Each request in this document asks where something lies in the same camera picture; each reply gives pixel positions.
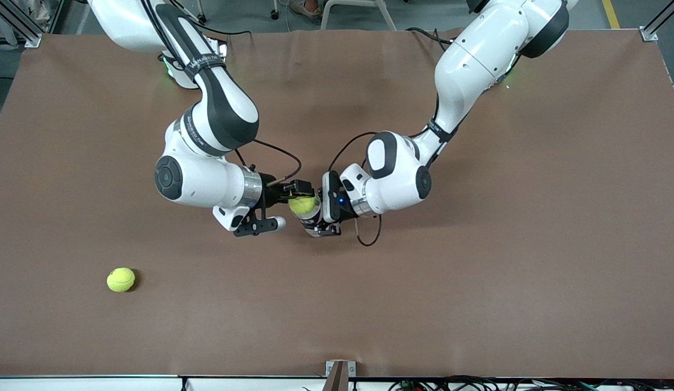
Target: robotic arm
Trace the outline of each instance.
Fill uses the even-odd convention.
[[[359,164],[323,175],[327,223],[382,215],[420,203],[431,191],[429,167],[453,138],[476,99],[503,76],[516,55],[535,58],[560,42],[577,0],[467,0],[479,13],[436,65],[438,104],[417,136],[390,131],[367,146],[368,172]]]
[[[159,193],[174,203],[212,208],[236,236],[258,235],[285,226],[265,209],[288,198],[312,196],[310,184],[276,183],[226,161],[226,154],[257,136],[258,111],[228,74],[223,57],[181,10],[163,0],[89,0],[106,34],[137,52],[163,52],[169,74],[182,87],[201,90],[201,100],[166,130],[166,147],[156,162]],[[262,210],[256,218],[255,210]]]

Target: tennis ball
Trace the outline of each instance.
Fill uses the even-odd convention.
[[[134,272],[126,267],[119,267],[108,275],[108,288],[113,292],[126,292],[134,284]]]
[[[289,208],[297,216],[306,215],[307,213],[311,213],[319,202],[317,197],[290,198]]]

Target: brown table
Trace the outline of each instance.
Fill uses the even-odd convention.
[[[297,31],[233,38],[228,67],[259,138],[317,183],[355,134],[421,130],[440,55],[414,33]],[[158,195],[163,132],[197,99],[103,36],[23,55],[0,119],[0,375],[307,375],[349,358],[370,376],[674,378],[674,95],[636,30],[571,31],[521,59],[371,248],[349,223],[307,237],[283,206],[286,230],[235,238]],[[135,292],[106,287],[121,266]]]

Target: gray floor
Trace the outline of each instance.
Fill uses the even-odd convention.
[[[289,30],[317,30],[307,18],[295,15],[285,5],[279,6],[278,20],[270,19],[271,0],[202,0],[206,25],[223,31],[251,30],[257,33]],[[198,14],[196,0],[182,0],[191,12]],[[420,27],[426,30],[448,30],[464,27],[472,19],[464,0],[386,0],[398,29]],[[667,0],[613,0],[623,27],[644,24],[664,7]],[[102,34],[96,18],[87,5],[71,2],[60,19],[56,32],[68,34]],[[333,7],[330,29],[385,30],[387,26],[375,8]],[[580,0],[571,12],[570,29],[608,29],[609,23],[602,0]],[[674,79],[674,17],[662,28],[660,47],[670,65]],[[0,51],[0,76],[14,76],[20,53]],[[0,80],[0,110],[9,91],[10,81]]]

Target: person's foot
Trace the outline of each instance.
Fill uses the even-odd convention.
[[[309,10],[306,7],[306,0],[291,0],[289,5],[293,12],[304,15],[309,18],[311,22],[315,24],[320,24],[320,22],[322,22],[322,11],[320,8],[315,7],[315,10]]]

